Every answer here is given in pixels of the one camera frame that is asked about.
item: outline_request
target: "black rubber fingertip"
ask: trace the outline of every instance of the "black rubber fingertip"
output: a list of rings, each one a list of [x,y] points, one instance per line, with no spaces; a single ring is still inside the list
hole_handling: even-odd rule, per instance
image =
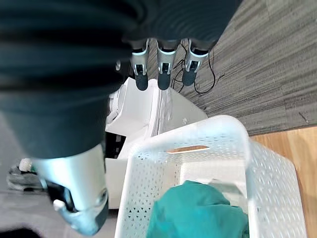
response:
[[[194,71],[187,72],[186,70],[184,70],[182,77],[183,84],[185,86],[192,85],[195,82],[196,75],[197,73],[195,73]]]
[[[160,90],[166,90],[169,87],[170,83],[170,74],[163,73],[163,74],[158,74],[158,88]]]
[[[145,91],[148,88],[149,82],[148,82],[148,75],[136,75],[135,76],[137,88],[141,91]]]

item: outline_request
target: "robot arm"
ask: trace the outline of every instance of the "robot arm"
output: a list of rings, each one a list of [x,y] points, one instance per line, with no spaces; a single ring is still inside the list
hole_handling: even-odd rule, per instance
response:
[[[179,41],[190,38],[191,85],[240,1],[2,0],[0,109],[33,159],[55,210],[93,235],[106,220],[107,96],[122,84],[118,60],[147,88],[148,38],[158,39],[158,84],[169,86]]]

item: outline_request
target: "white laundry basket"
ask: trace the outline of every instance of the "white laundry basket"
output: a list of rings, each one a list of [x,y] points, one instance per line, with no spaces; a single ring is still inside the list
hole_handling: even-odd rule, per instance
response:
[[[167,152],[198,145],[208,148]],[[243,125],[230,116],[187,125],[134,148],[115,237],[144,238],[154,202],[185,180],[235,184],[247,196],[250,238],[307,237],[293,164],[250,140]]]

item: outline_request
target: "green cloth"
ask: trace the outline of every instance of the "green cloth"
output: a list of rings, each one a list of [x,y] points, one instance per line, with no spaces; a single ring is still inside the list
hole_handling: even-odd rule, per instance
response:
[[[248,238],[248,215],[217,189],[185,181],[154,203],[147,238]]]

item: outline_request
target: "basket handle hole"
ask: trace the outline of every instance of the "basket handle hole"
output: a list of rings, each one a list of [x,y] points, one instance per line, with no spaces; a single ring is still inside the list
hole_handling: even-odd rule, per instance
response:
[[[195,152],[195,151],[202,151],[202,150],[209,150],[210,148],[206,145],[194,145],[188,147],[181,147],[181,148],[174,148],[171,150],[167,150],[168,154],[181,154],[181,153],[188,153],[188,152]]]

